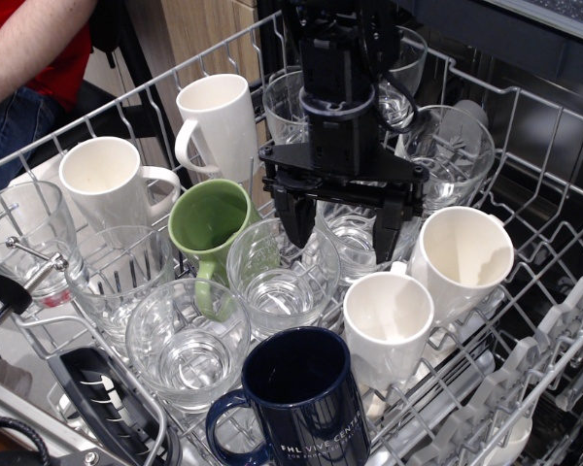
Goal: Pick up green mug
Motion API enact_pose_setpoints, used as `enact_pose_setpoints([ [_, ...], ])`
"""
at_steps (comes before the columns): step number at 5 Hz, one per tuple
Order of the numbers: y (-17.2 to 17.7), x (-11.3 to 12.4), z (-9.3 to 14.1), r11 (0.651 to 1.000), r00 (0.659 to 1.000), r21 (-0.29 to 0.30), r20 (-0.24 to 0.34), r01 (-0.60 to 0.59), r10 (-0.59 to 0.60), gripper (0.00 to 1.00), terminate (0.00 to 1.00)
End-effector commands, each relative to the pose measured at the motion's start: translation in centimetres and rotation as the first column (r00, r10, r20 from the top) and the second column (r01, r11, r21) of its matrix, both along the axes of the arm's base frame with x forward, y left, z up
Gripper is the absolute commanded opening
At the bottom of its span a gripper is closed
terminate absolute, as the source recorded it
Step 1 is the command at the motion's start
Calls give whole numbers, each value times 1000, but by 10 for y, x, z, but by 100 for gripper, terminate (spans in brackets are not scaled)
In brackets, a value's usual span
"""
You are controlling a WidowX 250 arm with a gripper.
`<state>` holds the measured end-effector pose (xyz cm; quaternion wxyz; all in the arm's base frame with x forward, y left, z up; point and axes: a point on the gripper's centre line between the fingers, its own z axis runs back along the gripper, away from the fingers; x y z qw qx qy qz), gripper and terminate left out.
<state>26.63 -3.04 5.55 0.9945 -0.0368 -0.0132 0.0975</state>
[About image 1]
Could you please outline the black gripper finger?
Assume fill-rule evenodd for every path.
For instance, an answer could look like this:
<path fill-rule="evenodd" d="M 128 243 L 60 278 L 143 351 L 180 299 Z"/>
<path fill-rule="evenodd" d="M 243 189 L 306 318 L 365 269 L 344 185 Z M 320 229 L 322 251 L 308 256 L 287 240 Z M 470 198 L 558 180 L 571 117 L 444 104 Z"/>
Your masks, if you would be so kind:
<path fill-rule="evenodd" d="M 274 186 L 273 199 L 289 240 L 298 248 L 304 248 L 315 227 L 316 201 L 297 196 L 280 185 Z"/>
<path fill-rule="evenodd" d="M 402 225 L 402 207 L 400 200 L 387 199 L 375 210 L 373 247 L 377 264 L 389 261 L 393 255 Z"/>

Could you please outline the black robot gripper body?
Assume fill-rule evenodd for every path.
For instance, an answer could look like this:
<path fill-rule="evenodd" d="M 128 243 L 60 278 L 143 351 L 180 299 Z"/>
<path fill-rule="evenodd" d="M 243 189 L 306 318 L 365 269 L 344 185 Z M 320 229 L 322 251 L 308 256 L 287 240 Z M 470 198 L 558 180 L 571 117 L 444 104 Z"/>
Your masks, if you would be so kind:
<path fill-rule="evenodd" d="M 294 42 L 307 116 L 306 143 L 275 145 L 260 159 L 264 184 L 316 201 L 376 210 L 387 199 L 403 204 L 402 216 L 423 211 L 428 172 L 387 152 L 379 132 L 386 125 L 378 105 L 379 83 L 390 74 L 397 37 L 304 37 Z"/>

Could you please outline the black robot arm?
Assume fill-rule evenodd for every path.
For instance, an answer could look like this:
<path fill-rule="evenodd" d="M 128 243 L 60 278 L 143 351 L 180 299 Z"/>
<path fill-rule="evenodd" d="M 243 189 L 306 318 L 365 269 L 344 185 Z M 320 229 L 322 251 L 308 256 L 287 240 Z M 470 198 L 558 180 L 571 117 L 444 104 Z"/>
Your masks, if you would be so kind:
<path fill-rule="evenodd" d="M 402 224 L 423 211 L 428 171 L 380 142 L 390 126 L 378 103 L 379 84 L 410 92 L 390 72 L 399 33 L 387 1 L 284 1 L 281 12 L 299 54 L 307 117 L 305 143 L 276 145 L 259 154 L 289 240 L 299 248 L 315 226 L 319 200 L 375 213 L 378 263 L 393 256 Z"/>

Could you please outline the person forearm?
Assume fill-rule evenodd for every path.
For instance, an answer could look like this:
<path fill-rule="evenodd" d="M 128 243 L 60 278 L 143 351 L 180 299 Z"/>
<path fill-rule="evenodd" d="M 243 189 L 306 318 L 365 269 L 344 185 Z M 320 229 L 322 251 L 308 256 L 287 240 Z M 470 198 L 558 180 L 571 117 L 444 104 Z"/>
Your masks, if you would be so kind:
<path fill-rule="evenodd" d="M 0 27 L 0 103 L 50 65 L 83 29 L 94 1 L 25 1 Z"/>

